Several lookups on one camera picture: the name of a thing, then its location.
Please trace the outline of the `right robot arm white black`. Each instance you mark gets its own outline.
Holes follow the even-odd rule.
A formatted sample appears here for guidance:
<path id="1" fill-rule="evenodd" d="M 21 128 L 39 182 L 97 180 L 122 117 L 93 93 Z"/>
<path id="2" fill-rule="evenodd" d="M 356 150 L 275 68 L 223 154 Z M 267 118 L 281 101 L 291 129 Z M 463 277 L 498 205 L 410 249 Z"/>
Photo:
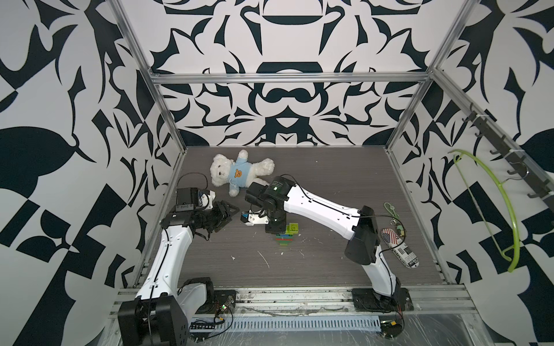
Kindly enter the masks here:
<path id="1" fill-rule="evenodd" d="M 262 224 L 269 234 L 283 234 L 289 214 L 310 219 L 347 240 L 345 256 L 362 266 L 377 299 L 391 300 L 400 289 L 397 277 L 382 255 L 377 216 L 370 207 L 356 209 L 333 203 L 285 177 L 277 177 L 269 185 L 252 183 L 245 200 L 260 209 L 242 214 L 241 219 L 247 225 Z"/>

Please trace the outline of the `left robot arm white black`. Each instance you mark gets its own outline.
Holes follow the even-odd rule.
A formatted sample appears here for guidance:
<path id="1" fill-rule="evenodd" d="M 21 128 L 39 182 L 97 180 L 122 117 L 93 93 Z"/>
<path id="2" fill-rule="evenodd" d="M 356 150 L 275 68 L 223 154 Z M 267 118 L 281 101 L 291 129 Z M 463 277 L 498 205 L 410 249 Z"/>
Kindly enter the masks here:
<path id="1" fill-rule="evenodd" d="M 121 304 L 118 324 L 124 345 L 186 345 L 194 314 L 214 297 L 208 277 L 178 284 L 186 253 L 197 230 L 223 229 L 239 208 L 222 200 L 186 210 L 173 207 L 161 222 L 160 247 L 134 300 Z"/>

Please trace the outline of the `white teddy bear blue shirt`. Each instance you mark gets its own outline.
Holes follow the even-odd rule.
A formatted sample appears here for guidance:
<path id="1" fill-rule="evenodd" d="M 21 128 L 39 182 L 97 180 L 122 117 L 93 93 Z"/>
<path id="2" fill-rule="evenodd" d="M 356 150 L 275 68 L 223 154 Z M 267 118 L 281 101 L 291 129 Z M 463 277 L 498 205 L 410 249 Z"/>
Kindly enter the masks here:
<path id="1" fill-rule="evenodd" d="M 275 163 L 267 158 L 263 161 L 250 163 L 249 154 L 241 150 L 236 160 L 229 159 L 223 154 L 217 154 L 210 166 L 210 176 L 215 187 L 229 186 L 229 196 L 237 197 L 242 188 L 249 188 L 251 184 L 268 185 L 262 177 L 274 173 Z"/>

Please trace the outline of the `black connector box left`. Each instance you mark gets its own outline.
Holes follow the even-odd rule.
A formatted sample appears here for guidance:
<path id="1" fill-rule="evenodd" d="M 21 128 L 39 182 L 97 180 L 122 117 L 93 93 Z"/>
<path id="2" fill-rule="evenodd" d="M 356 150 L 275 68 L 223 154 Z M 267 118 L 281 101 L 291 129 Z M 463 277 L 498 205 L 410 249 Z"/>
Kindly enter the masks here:
<path id="1" fill-rule="evenodd" d="M 213 321 L 196 320 L 190 324 L 189 330 L 192 332 L 211 332 L 217 328 L 217 323 Z"/>

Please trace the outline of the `black connector box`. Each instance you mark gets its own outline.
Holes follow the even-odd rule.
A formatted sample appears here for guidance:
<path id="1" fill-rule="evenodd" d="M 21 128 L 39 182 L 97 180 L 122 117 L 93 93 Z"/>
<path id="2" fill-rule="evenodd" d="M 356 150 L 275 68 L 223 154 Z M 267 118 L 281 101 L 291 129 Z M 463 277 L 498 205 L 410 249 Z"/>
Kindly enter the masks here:
<path id="1" fill-rule="evenodd" d="M 394 340 L 404 330 L 404 326 L 401 322 L 395 320 L 383 320 L 380 322 L 381 332 L 379 335 L 387 340 Z"/>
<path id="2" fill-rule="evenodd" d="M 213 321 L 196 320 L 190 324 L 189 330 L 192 332 L 211 332 L 217 328 L 217 323 Z"/>

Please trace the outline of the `black connector box right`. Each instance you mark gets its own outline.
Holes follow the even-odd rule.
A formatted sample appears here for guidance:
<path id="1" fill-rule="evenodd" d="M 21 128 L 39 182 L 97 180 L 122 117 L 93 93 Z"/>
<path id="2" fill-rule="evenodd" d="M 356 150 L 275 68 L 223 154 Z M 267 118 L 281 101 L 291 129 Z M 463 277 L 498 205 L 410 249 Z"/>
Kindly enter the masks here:
<path id="1" fill-rule="evenodd" d="M 401 322 L 395 320 L 383 320 L 380 322 L 381 332 L 379 335 L 387 340 L 394 340 L 404 330 L 404 326 Z"/>

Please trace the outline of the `green plastic hanger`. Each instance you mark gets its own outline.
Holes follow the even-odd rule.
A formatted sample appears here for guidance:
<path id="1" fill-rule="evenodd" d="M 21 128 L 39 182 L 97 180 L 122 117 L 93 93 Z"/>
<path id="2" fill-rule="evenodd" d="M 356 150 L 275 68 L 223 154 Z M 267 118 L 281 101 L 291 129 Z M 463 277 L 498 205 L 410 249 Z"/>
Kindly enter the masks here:
<path id="1" fill-rule="evenodd" d="M 489 233 L 490 245 L 498 252 L 497 260 L 503 261 L 504 271 L 512 273 L 521 259 L 521 236 L 519 222 L 511 198 L 493 170 L 481 159 L 463 149 L 449 151 L 454 167 L 459 174 L 466 198 L 473 204 L 470 213 L 472 222 L 481 221 Z M 482 170 L 489 182 L 465 174 L 465 169 L 474 164 Z"/>

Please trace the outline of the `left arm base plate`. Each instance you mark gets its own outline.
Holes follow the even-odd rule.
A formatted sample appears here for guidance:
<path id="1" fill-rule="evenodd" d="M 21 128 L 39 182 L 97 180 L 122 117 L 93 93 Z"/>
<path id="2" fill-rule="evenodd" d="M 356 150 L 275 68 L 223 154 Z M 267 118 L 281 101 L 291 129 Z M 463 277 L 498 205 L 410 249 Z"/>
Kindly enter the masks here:
<path id="1" fill-rule="evenodd" d="M 236 290 L 216 289 L 212 294 L 209 294 L 206 302 L 199 307 L 196 314 L 214 315 L 217 311 L 224 310 L 223 305 L 229 307 L 227 310 L 235 312 L 236 300 Z"/>

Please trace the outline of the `green keychain with charm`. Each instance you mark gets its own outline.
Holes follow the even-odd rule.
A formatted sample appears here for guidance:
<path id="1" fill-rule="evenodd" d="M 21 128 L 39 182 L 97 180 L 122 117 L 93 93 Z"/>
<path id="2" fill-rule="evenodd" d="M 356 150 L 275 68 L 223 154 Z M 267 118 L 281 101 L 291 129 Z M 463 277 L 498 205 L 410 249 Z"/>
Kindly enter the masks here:
<path id="1" fill-rule="evenodd" d="M 402 222 L 400 221 L 400 217 L 398 213 L 395 210 L 395 206 L 392 203 L 385 202 L 384 203 L 385 210 L 389 213 L 391 216 L 391 224 L 396 228 L 396 231 L 398 235 L 401 238 L 405 237 L 405 227 L 403 226 Z"/>

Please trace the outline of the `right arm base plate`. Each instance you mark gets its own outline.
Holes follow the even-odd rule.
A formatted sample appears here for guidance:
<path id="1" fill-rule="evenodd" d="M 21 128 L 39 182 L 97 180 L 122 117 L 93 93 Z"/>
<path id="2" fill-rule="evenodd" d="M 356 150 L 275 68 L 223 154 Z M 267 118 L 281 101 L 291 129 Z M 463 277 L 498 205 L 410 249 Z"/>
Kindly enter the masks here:
<path id="1" fill-rule="evenodd" d="M 353 305 L 356 311 L 393 313 L 400 309 L 413 311 L 414 306 L 408 289 L 396 288 L 391 297 L 375 293 L 371 288 L 353 288 L 351 290 Z"/>

